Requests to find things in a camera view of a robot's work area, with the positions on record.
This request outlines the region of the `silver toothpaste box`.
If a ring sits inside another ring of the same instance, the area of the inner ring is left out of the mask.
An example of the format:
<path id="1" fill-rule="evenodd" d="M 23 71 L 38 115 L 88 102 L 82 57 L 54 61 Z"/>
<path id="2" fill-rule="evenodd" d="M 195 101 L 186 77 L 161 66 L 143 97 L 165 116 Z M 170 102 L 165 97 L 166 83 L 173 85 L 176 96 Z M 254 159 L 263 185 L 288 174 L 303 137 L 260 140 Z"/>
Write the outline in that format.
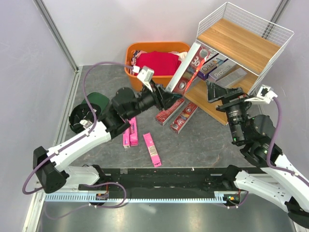
<path id="1" fill-rule="evenodd" d="M 227 76 L 223 77 L 219 81 L 216 82 L 220 87 L 228 88 L 232 87 L 234 84 L 241 81 L 245 76 L 247 75 L 247 72 L 243 70 L 242 68 L 238 68 L 228 74 Z"/>
<path id="2" fill-rule="evenodd" d="M 214 69 L 208 76 L 208 80 L 212 82 L 217 82 L 223 77 L 225 77 L 231 70 L 237 66 L 237 63 L 232 60 L 226 60 L 223 64 Z"/>

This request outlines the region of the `purple white toothpaste box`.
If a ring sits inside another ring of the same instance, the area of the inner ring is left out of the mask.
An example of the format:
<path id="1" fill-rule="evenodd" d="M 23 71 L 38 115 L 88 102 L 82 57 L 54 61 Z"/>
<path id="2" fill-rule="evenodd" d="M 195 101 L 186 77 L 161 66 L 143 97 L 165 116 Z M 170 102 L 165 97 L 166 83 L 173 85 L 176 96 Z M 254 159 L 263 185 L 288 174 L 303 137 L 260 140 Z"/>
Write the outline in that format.
<path id="1" fill-rule="evenodd" d="M 216 55 L 218 55 L 218 53 L 216 51 L 209 49 L 208 59 L 211 59 L 212 57 L 215 57 Z"/>

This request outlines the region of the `dark red toothpaste box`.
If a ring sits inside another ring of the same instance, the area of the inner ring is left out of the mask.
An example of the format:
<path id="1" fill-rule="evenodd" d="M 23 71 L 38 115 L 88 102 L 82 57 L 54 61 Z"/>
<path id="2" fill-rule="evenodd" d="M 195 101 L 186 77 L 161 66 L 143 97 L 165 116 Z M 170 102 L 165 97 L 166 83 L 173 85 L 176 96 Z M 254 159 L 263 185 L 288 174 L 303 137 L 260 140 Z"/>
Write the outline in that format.
<path id="1" fill-rule="evenodd" d="M 171 117 L 183 106 L 185 100 L 184 98 L 178 99 L 169 109 L 161 111 L 156 115 L 156 121 L 164 126 Z"/>

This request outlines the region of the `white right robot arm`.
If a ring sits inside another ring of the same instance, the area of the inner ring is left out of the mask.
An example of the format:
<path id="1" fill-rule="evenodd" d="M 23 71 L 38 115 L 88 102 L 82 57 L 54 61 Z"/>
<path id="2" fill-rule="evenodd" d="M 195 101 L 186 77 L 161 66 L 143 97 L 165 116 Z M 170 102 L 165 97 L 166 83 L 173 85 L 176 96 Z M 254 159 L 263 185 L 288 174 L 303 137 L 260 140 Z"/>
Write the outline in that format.
<path id="1" fill-rule="evenodd" d="M 258 180 L 246 171 L 230 165 L 231 174 L 223 174 L 222 187 L 238 188 L 255 194 L 281 208 L 298 225 L 309 227 L 309 181 L 288 160 L 275 144 L 281 127 L 282 110 L 277 94 L 261 85 L 256 96 L 246 94 L 242 88 L 224 88 L 207 81 L 208 102 L 221 101 L 216 110 L 227 116 L 232 144 L 241 147 L 241 154 L 253 166 L 277 181 L 276 185 Z M 267 115 L 249 117 L 247 111 L 253 104 L 276 103 L 277 125 Z"/>

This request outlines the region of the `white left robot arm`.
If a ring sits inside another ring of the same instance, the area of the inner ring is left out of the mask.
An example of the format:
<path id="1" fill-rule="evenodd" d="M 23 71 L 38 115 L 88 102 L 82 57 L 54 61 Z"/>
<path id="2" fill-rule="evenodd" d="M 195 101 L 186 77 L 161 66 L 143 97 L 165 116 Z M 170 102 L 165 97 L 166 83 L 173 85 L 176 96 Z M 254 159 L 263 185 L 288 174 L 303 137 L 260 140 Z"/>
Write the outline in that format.
<path id="1" fill-rule="evenodd" d="M 111 104 L 95 122 L 71 139 L 44 149 L 33 151 L 33 171 L 45 193 L 54 193 L 65 186 L 71 174 L 66 168 L 94 147 L 121 135 L 130 127 L 129 120 L 155 106 L 159 110 L 169 109 L 182 97 L 179 93 L 167 92 L 163 87 L 151 83 L 152 89 L 143 87 L 139 93 L 128 87 L 116 92 Z"/>

